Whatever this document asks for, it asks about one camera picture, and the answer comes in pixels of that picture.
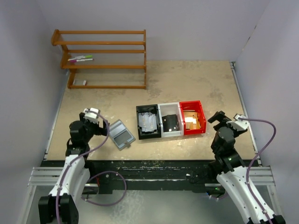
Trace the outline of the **red plastic bin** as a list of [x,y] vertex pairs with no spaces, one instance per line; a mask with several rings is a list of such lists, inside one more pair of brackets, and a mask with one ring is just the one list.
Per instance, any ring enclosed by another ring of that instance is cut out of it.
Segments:
[[198,135],[206,133],[206,118],[202,104],[197,101],[179,102],[184,124],[184,135]]

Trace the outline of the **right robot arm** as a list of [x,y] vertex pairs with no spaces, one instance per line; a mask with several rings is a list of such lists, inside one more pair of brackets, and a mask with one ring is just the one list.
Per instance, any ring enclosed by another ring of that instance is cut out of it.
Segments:
[[234,202],[246,224],[284,224],[282,215],[276,214],[266,203],[252,182],[249,172],[252,163],[245,165],[235,149],[235,139],[246,133],[252,120],[236,114],[228,118],[223,111],[216,112],[208,119],[217,121],[216,131],[211,144],[215,160],[210,168],[218,183]]

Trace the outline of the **white plastic bin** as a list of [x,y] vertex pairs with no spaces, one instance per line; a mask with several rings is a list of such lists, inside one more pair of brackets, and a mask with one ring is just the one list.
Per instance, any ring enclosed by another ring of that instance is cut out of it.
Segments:
[[158,104],[162,138],[184,135],[184,123],[179,102]]

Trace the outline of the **grey card holder wallet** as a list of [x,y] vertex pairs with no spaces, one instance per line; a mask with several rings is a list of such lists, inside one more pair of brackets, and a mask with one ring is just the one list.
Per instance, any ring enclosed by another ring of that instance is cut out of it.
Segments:
[[109,126],[109,137],[120,151],[129,148],[135,141],[135,137],[120,119]]

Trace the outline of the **black plastic bin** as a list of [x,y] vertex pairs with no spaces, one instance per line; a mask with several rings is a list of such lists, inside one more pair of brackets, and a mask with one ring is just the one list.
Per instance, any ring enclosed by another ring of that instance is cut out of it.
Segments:
[[136,106],[137,132],[139,140],[161,138],[161,122],[158,105]]

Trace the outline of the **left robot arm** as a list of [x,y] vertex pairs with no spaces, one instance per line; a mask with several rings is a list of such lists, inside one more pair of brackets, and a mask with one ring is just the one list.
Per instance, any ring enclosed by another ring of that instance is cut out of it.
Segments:
[[38,202],[40,223],[78,223],[76,204],[90,178],[90,167],[85,164],[92,152],[88,143],[95,135],[109,135],[109,123],[106,119],[100,126],[99,119],[102,118],[98,109],[86,108],[80,113],[79,120],[69,125],[70,138],[66,144],[63,170],[50,193],[42,196]]

